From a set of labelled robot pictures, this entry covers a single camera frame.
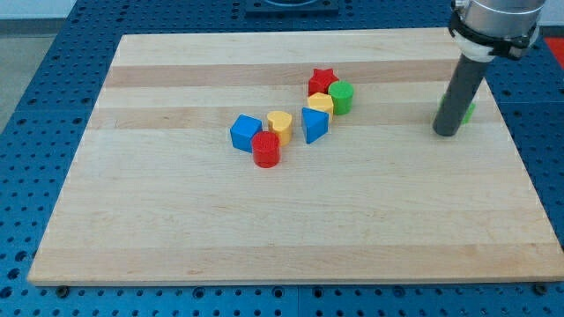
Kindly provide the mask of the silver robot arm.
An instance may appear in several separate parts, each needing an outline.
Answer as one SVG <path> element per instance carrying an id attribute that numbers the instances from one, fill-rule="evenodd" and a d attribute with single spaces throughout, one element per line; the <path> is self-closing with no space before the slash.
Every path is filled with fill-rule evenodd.
<path id="1" fill-rule="evenodd" d="M 523 58 L 539 35 L 545 0 L 452 0 L 449 33 L 466 58 Z"/>

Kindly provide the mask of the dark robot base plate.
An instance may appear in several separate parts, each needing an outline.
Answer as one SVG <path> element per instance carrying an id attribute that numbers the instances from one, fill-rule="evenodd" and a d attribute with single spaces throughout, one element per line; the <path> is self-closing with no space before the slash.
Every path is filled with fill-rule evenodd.
<path id="1" fill-rule="evenodd" d="M 245 15 L 251 16 L 295 16 L 311 13 L 335 14 L 339 11 L 339 0 L 245 0 L 241 2 Z"/>

